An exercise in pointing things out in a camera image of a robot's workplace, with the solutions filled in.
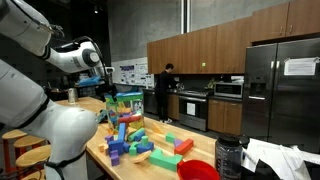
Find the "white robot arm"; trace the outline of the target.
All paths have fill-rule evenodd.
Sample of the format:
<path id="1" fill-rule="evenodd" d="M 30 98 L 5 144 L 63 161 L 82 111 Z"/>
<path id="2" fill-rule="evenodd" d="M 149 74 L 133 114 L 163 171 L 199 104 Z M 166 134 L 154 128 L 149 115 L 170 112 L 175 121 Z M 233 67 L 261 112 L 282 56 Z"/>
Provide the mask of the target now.
<path id="1" fill-rule="evenodd" d="M 49 41 L 57 31 L 24 0 L 0 0 L 0 34 L 64 72 L 102 66 L 98 45 L 82 36 L 58 49 Z M 46 139 L 51 154 L 44 168 L 47 180 L 88 180 L 86 145 L 98 129 L 97 115 L 76 106 L 59 105 L 44 88 L 0 60 L 0 121 Z"/>

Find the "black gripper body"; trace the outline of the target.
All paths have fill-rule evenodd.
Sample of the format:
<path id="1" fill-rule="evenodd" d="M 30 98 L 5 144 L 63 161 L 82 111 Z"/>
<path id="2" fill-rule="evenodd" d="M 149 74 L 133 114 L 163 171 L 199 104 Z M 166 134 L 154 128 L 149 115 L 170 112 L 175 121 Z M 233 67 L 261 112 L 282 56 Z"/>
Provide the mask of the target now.
<path id="1" fill-rule="evenodd" d="M 117 100 L 116 95 L 118 91 L 115 85 L 102 84 L 99 87 L 99 95 L 102 102 L 105 102 L 105 94 L 109 94 L 114 101 Z"/>

